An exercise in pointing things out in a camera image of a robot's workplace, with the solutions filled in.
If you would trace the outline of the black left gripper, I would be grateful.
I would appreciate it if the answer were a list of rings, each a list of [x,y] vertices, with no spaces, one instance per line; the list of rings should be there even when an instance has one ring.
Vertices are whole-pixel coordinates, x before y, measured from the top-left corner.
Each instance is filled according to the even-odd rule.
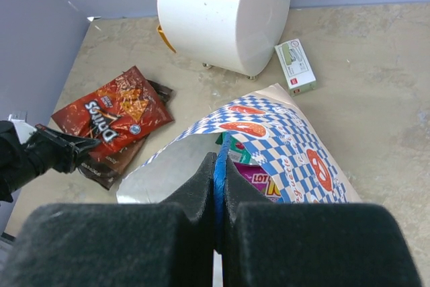
[[[86,159],[101,144],[97,138],[73,136],[41,124],[23,124],[19,135],[24,136],[24,151],[39,173],[46,173],[49,169],[72,173],[79,159]]]

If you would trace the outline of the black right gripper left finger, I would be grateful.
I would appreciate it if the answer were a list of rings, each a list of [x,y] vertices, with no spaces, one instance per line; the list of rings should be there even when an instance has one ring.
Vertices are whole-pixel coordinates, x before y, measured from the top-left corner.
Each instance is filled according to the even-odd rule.
[[[156,204],[48,204],[28,217],[2,286],[211,286],[213,172],[195,174]]]

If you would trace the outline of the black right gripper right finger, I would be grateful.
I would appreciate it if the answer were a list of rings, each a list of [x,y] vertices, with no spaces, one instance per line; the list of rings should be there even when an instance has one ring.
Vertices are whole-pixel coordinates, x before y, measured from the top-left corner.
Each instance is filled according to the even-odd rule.
[[[382,206],[277,204],[226,164],[225,286],[420,286],[403,233]]]

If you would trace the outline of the brown Kettle chips bag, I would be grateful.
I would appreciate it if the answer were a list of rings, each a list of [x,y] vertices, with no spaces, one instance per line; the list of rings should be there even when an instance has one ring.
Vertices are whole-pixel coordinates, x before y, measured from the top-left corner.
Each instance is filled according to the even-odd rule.
[[[166,107],[167,102],[171,98],[172,90],[159,85],[158,83],[153,83],[152,81],[148,82],[154,87]],[[80,172],[85,177],[97,181],[104,188],[110,189],[113,183],[125,172],[127,166],[140,150],[148,135],[144,136],[140,140],[132,142],[119,152],[100,160],[94,159],[90,156],[89,160],[80,166]]]

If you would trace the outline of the red Doritos chips bag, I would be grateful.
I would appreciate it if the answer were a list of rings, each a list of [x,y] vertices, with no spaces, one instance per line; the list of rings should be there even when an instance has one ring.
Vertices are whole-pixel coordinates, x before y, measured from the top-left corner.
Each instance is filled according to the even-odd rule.
[[[135,66],[58,110],[52,119],[67,134],[100,140],[90,152],[98,160],[173,121],[154,87]]]

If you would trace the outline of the blue checkered paper bag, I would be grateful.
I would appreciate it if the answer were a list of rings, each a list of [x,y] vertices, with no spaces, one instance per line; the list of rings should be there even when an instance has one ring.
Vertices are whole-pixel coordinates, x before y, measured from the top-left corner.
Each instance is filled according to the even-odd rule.
[[[246,94],[198,120],[129,173],[121,204],[160,202],[216,153],[215,199],[226,199],[227,152],[242,144],[267,175],[270,198],[284,203],[352,203],[359,195],[306,116],[279,84]]]

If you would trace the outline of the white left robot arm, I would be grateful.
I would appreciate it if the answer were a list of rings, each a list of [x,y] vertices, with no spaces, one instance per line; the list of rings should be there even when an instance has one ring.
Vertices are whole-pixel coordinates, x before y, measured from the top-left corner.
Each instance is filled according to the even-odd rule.
[[[1,121],[1,201],[54,169],[72,173],[101,141],[58,132],[22,121]]]

